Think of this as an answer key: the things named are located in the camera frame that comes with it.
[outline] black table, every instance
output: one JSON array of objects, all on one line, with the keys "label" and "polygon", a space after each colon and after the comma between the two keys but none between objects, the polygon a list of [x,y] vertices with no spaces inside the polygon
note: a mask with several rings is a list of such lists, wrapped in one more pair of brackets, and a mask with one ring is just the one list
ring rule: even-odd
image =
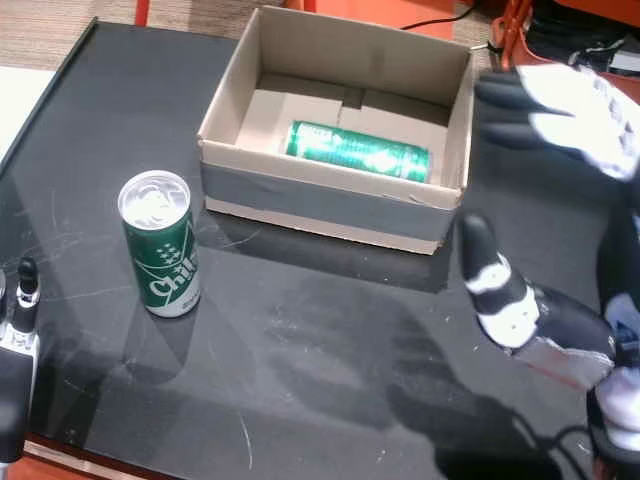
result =
[{"label": "black table", "polygon": [[[452,232],[428,257],[202,211],[195,132],[234,45],[100,23],[0,180],[0,264],[42,268],[32,430],[188,479],[580,478],[543,439],[583,397],[482,337]],[[472,162],[503,253],[596,307],[612,185],[478,138]],[[204,295],[178,320],[141,306],[116,209],[156,168],[194,196]],[[583,432],[560,444],[589,469]]]}]

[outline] cardboard box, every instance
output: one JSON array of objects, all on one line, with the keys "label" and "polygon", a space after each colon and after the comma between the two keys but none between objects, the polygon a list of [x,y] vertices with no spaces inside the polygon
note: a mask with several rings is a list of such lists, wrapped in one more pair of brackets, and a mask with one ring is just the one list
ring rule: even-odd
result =
[{"label": "cardboard box", "polygon": [[[263,7],[198,132],[206,206],[433,253],[467,183],[472,108],[471,58],[462,45]],[[427,148],[428,183],[287,156],[294,120]]]}]

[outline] can lid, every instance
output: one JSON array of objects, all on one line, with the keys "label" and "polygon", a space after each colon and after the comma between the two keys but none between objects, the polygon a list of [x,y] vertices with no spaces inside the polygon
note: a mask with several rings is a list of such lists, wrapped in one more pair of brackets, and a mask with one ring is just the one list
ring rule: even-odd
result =
[{"label": "can lid", "polygon": [[164,170],[142,172],[125,183],[118,195],[120,216],[141,230],[160,230],[180,220],[189,210],[189,186]]}]

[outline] standing can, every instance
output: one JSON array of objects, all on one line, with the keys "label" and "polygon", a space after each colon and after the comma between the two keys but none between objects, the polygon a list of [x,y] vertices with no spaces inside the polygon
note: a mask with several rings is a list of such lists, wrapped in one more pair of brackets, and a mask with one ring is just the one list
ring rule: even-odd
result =
[{"label": "standing can", "polygon": [[186,182],[163,170],[136,175],[118,195],[142,302],[160,317],[187,313],[200,299],[190,204]]}]

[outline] soda can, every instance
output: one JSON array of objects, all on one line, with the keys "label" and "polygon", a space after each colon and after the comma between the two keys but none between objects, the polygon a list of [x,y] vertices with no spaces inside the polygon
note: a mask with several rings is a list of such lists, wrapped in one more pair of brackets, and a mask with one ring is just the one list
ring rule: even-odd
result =
[{"label": "soda can", "polygon": [[160,317],[187,313],[200,299],[190,203],[186,182],[163,170],[136,175],[118,195],[140,297]]},{"label": "soda can", "polygon": [[317,123],[294,121],[286,153],[414,182],[429,176],[430,154],[424,148]]}]

